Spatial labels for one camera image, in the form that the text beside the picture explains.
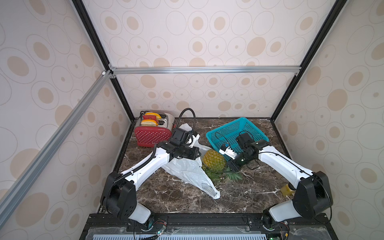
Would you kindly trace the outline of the white plastic bag lemon print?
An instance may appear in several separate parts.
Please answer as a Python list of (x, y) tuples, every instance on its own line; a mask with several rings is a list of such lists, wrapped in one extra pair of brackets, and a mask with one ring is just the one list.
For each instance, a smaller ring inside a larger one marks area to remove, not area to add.
[(202, 169), (202, 159), (208, 150), (212, 150), (208, 146), (196, 143), (196, 147), (200, 148), (201, 156), (195, 160), (189, 159), (173, 159), (166, 165), (162, 166), (168, 174), (181, 179), (183, 182), (191, 184), (206, 194), (208, 194), (214, 200), (221, 197), (220, 191), (216, 189), (212, 180), (206, 175)]

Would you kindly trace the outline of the pineapple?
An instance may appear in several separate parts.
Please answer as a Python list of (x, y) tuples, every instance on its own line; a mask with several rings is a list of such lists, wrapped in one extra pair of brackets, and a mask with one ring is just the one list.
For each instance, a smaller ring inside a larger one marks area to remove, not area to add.
[(202, 169), (215, 183), (223, 179), (228, 181), (242, 180), (242, 175), (233, 172), (228, 166), (223, 155), (215, 150), (208, 150), (202, 159)]

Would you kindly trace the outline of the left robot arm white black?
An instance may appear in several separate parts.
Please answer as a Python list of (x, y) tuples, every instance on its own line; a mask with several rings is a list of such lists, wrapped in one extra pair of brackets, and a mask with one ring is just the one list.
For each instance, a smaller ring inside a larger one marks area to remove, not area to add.
[(195, 160), (200, 157), (200, 149), (195, 146), (199, 138), (200, 135), (194, 130), (176, 128), (168, 141), (155, 144), (152, 153), (142, 161), (120, 174), (110, 173), (100, 199), (102, 207), (120, 221), (132, 220), (150, 229), (154, 214), (137, 202), (137, 190), (153, 173), (172, 160)]

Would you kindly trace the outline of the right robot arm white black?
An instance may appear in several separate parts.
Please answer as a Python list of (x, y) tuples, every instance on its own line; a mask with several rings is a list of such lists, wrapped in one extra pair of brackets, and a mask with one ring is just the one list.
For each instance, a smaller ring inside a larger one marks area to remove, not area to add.
[(223, 144), (220, 152), (230, 158), (228, 166), (238, 172), (251, 161), (260, 161), (272, 167), (289, 182), (289, 189), (295, 191), (294, 198), (274, 205), (263, 211), (263, 224), (273, 228), (285, 220), (302, 217), (307, 220), (330, 210), (333, 198), (327, 175), (322, 171), (313, 172), (287, 158), (270, 142), (254, 141), (245, 132), (239, 134), (236, 142), (241, 151), (235, 153), (229, 144)]

